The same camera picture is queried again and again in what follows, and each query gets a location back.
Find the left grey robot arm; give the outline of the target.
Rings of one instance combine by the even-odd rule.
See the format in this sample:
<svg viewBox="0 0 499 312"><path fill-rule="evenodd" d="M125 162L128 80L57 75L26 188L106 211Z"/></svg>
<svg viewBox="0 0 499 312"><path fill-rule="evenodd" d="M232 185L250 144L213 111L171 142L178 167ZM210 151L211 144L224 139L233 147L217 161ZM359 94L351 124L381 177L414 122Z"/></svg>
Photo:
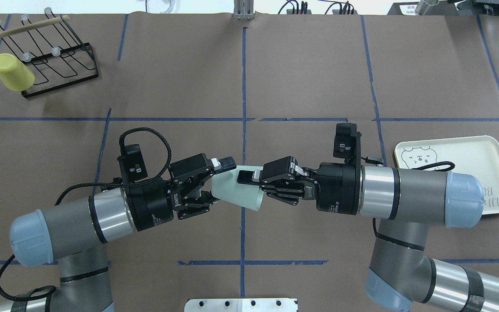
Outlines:
<svg viewBox="0 0 499 312"><path fill-rule="evenodd" d="M105 244L172 221L201 215L217 200L202 186L236 168L232 157L197 154L168 166L170 180L109 190L16 218L10 245L26 267L57 261L60 286L42 286L19 296L4 294L0 312L113 312Z"/></svg>

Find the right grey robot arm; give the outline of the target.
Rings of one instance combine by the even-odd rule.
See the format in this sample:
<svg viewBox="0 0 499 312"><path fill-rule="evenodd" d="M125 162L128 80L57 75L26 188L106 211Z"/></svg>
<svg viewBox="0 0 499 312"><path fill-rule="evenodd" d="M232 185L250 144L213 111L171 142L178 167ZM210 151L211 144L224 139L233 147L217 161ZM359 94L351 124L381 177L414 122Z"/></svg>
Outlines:
<svg viewBox="0 0 499 312"><path fill-rule="evenodd" d="M234 180L289 205L315 200L319 211L379 221L367 296L396 312L414 303L453 312L499 312L499 278L424 254L432 226L471 228L483 215L483 188L471 175L362 166L357 159L299 167L288 156Z"/></svg>

